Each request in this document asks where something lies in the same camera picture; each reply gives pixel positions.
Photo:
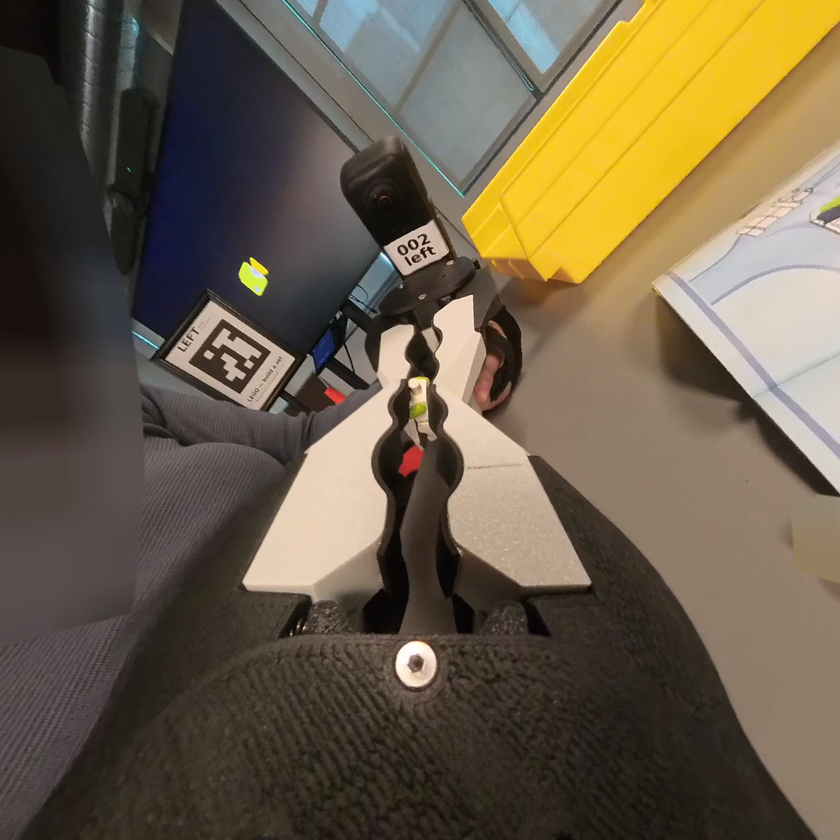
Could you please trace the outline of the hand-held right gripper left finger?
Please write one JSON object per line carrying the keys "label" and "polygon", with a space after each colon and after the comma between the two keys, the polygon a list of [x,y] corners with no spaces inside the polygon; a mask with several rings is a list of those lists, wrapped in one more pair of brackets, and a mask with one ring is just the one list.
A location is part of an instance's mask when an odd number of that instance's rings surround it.
{"label": "hand-held right gripper left finger", "polygon": [[243,579],[251,592],[313,601],[402,595],[397,494],[410,397],[385,385],[312,445]]}

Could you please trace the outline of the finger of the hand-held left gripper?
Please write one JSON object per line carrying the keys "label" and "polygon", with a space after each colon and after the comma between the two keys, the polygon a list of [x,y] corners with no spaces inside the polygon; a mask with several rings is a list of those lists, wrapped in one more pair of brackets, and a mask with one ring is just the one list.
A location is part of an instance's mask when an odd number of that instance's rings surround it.
{"label": "finger of the hand-held left gripper", "polygon": [[442,405],[475,405],[474,387],[488,352],[481,332],[483,315],[476,320],[472,295],[457,298],[438,310],[433,326],[439,338],[435,351],[434,390]]}
{"label": "finger of the hand-held left gripper", "polygon": [[401,323],[381,334],[377,378],[383,393],[393,394],[409,378],[412,363],[406,354],[416,333],[416,326]]}

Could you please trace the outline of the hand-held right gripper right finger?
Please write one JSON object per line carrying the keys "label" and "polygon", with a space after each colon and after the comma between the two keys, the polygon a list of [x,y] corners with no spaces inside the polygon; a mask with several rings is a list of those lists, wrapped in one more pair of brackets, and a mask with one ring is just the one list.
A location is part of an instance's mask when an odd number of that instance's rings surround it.
{"label": "hand-held right gripper right finger", "polygon": [[453,393],[431,387],[430,464],[443,483],[437,577],[445,596],[519,601],[592,584],[528,453]]}

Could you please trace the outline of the white lego minifigure torso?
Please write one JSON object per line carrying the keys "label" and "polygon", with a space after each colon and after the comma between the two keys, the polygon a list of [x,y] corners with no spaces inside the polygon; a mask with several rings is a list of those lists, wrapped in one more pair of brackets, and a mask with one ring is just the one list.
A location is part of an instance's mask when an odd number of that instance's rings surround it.
{"label": "white lego minifigure torso", "polygon": [[418,402],[413,403],[409,408],[409,419],[404,430],[417,447],[425,448],[437,439],[432,428],[428,405],[425,402]]}

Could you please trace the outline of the yellow plastic bin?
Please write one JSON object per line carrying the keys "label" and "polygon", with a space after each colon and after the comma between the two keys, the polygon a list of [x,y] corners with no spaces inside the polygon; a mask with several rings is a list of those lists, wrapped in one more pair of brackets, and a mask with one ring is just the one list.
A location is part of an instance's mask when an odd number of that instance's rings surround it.
{"label": "yellow plastic bin", "polygon": [[838,20],[838,1],[643,2],[463,216],[480,257],[581,283]]}

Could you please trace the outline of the lego instruction booklet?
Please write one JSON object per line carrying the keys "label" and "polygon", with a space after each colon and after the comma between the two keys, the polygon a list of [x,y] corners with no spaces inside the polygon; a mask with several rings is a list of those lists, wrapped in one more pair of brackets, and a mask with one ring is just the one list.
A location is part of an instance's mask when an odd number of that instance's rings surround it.
{"label": "lego instruction booklet", "polygon": [[839,144],[653,288],[838,490]]}

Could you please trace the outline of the person's left forearm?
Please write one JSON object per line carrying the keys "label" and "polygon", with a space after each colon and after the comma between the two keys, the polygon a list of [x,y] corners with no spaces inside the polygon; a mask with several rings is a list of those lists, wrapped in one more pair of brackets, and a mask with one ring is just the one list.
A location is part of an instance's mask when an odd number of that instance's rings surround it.
{"label": "person's left forearm", "polygon": [[289,416],[255,411],[229,402],[140,385],[143,434],[179,445],[243,445],[288,465],[382,390],[380,383],[351,393],[318,413]]}

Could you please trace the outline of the person's left hand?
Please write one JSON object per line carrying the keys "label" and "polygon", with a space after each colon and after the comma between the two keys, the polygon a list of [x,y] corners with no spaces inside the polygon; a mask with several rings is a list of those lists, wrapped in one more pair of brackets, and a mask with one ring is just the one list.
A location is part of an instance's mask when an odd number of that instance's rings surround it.
{"label": "person's left hand", "polygon": [[501,362],[501,357],[494,353],[488,353],[480,368],[473,391],[476,409],[479,413],[488,413],[508,398],[511,390],[510,384],[507,384],[505,389],[500,392],[496,398],[493,398],[490,395],[496,374],[501,367]]}

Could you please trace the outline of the small blue screen device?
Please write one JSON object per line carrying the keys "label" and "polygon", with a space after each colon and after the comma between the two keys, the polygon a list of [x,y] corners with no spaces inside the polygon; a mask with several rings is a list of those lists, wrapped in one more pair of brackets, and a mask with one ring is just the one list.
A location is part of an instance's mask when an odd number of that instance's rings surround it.
{"label": "small blue screen device", "polygon": [[315,375],[320,375],[343,344],[344,332],[337,322],[332,322],[313,347],[311,357]]}

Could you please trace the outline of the small red object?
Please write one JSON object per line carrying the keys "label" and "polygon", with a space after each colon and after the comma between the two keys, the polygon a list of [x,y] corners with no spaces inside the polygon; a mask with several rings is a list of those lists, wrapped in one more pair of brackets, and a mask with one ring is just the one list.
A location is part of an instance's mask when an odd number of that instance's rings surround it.
{"label": "small red object", "polygon": [[[336,405],[344,403],[348,398],[331,386],[326,387],[324,394]],[[402,463],[398,471],[401,476],[407,478],[419,469],[423,459],[423,451],[405,433],[402,434],[401,440]]]}

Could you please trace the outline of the large grid window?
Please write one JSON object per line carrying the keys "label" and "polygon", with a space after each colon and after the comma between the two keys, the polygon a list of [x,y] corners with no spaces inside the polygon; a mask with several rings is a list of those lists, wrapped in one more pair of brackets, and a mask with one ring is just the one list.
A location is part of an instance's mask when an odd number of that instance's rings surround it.
{"label": "large grid window", "polygon": [[618,2],[286,5],[462,195]]}

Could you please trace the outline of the black monitor screen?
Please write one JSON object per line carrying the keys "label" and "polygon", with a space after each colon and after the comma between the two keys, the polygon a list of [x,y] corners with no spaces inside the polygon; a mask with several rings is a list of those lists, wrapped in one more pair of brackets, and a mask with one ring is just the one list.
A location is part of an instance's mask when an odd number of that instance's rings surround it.
{"label": "black monitor screen", "polygon": [[310,351],[380,252],[352,153],[217,2],[184,2],[133,317],[168,338],[210,290]]}

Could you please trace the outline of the person's grey sweater torso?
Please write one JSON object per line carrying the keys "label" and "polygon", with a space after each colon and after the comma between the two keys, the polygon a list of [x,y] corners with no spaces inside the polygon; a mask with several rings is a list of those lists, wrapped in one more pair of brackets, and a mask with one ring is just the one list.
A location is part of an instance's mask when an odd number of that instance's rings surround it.
{"label": "person's grey sweater torso", "polygon": [[1,829],[20,838],[78,757],[164,604],[289,455],[145,441],[139,585],[130,613],[2,647]]}

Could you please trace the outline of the framed black-white marker sign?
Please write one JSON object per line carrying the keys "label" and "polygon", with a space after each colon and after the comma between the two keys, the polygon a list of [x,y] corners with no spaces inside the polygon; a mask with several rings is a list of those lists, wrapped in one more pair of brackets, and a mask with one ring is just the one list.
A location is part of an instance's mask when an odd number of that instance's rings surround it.
{"label": "framed black-white marker sign", "polygon": [[305,357],[204,290],[151,359],[211,397],[266,412]]}

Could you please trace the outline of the grey corrugated pipe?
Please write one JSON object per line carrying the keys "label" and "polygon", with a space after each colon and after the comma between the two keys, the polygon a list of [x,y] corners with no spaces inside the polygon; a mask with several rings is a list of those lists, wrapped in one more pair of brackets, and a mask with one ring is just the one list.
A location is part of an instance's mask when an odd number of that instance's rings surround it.
{"label": "grey corrugated pipe", "polygon": [[60,80],[100,194],[108,179],[123,13],[123,1],[59,2]]}

